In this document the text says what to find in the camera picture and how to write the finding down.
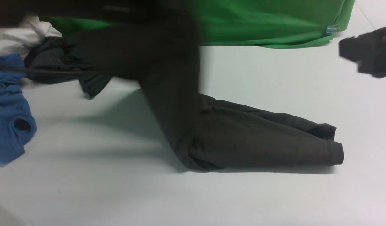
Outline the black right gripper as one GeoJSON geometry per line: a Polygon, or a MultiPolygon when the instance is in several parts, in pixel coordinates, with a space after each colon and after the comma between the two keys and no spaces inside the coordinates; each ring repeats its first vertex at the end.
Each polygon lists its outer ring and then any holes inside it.
{"type": "Polygon", "coordinates": [[[386,77],[386,27],[339,42],[339,56],[357,64],[359,73],[386,77]]]}

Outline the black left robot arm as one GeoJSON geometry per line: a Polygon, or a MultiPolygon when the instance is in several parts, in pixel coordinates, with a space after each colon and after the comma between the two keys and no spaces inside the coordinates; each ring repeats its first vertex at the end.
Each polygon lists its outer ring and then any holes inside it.
{"type": "Polygon", "coordinates": [[[187,0],[0,0],[0,28],[27,16],[143,23],[167,14],[190,14],[187,0]]]}

